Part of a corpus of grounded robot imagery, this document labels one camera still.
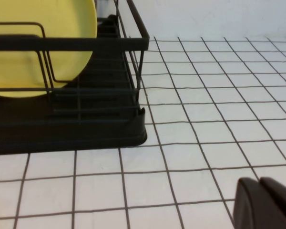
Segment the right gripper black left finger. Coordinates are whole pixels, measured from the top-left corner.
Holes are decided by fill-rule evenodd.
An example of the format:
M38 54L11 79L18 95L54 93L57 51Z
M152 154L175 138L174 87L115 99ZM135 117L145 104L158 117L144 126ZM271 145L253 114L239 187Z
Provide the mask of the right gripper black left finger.
M238 180L233 218L236 229L286 229L286 215L260 179L243 177Z

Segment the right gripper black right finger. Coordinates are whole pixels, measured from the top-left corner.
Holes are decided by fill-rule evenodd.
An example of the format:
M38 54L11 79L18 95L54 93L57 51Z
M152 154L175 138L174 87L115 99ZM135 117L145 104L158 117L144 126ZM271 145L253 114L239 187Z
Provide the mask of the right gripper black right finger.
M270 177L262 177L260 183L279 209L286 215L286 186Z

